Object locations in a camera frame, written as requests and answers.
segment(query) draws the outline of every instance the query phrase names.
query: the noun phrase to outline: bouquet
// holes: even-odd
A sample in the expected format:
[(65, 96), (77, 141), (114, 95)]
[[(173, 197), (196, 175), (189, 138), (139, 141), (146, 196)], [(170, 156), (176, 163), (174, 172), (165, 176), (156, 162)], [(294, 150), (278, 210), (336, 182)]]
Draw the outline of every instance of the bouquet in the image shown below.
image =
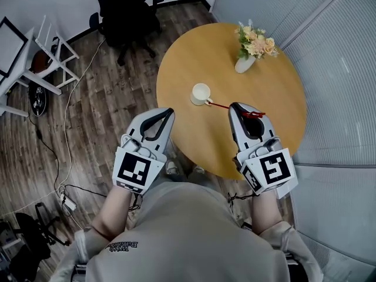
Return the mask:
[(265, 38), (266, 31), (264, 29), (254, 28), (252, 20), (249, 20), (248, 26), (244, 26), (239, 22), (239, 28), (235, 33), (239, 35), (241, 48), (239, 58), (248, 59), (251, 55), (257, 59), (261, 59), (265, 53), (271, 56), (277, 56), (278, 51), (274, 46), (273, 38)]

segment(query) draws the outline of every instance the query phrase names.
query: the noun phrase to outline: red object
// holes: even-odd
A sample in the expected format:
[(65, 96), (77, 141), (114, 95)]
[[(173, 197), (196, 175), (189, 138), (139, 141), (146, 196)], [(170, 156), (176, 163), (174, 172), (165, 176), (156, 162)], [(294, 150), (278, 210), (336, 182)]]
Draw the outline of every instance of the red object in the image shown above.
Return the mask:
[[(228, 109), (229, 108), (228, 106), (218, 105), (218, 104), (216, 104), (214, 102), (210, 102), (210, 101), (208, 101), (208, 103), (210, 105), (220, 106), (221, 108), (224, 108), (224, 109)], [(250, 112), (250, 113), (248, 113), (248, 112), (243, 112), (242, 115), (245, 116), (246, 118), (262, 118), (265, 115), (265, 113), (258, 113), (258, 112)]]

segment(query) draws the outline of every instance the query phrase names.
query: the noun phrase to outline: power strip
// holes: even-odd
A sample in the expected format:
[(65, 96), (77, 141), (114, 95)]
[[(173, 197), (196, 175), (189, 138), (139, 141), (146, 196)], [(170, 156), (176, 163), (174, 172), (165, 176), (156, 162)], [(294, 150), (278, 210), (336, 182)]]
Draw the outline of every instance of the power strip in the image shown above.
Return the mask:
[(73, 200), (71, 200), (68, 196), (66, 196), (64, 193), (60, 195), (60, 200), (64, 202), (64, 204), (69, 207), (72, 211), (76, 210), (77, 205)]

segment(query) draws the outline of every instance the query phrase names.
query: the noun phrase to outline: wall baseboard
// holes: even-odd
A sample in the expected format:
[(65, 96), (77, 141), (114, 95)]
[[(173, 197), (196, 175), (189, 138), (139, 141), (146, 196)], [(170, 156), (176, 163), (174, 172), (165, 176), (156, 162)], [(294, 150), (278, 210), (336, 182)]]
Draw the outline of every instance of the wall baseboard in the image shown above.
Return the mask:
[[(178, 5), (178, 4), (183, 4), (183, 3), (192, 3), (192, 2), (201, 2), (208, 11), (210, 10), (210, 4), (206, 0), (175, 0), (175, 1), (159, 3), (157, 5), (157, 8), (162, 8), (162, 7), (166, 7), (166, 6), (172, 6), (172, 5)], [(95, 30), (96, 29), (89, 28), (89, 29), (79, 33), (78, 35), (74, 36), (73, 38), (70, 38), (69, 40), (67, 40), (67, 43), (71, 44), (74, 41), (77, 41), (78, 39), (83, 38), (84, 36), (88, 35), (89, 33), (93, 32)]]

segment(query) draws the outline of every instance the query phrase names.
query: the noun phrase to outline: round wooden table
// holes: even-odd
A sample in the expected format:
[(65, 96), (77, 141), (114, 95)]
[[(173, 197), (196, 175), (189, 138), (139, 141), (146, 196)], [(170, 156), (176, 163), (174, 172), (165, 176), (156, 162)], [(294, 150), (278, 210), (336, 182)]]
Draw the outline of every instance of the round wooden table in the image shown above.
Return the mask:
[(276, 58), (256, 60), (243, 74), (234, 70), (240, 49), (236, 28), (208, 24), (176, 40), (159, 69), (157, 102), (160, 108), (174, 109), (171, 137), (191, 161), (218, 176), (244, 180), (232, 161), (238, 148), (227, 110), (192, 104), (192, 87), (205, 83), (215, 103), (243, 102), (265, 112), (291, 155), (303, 138), (307, 107), (300, 78), (282, 51)]

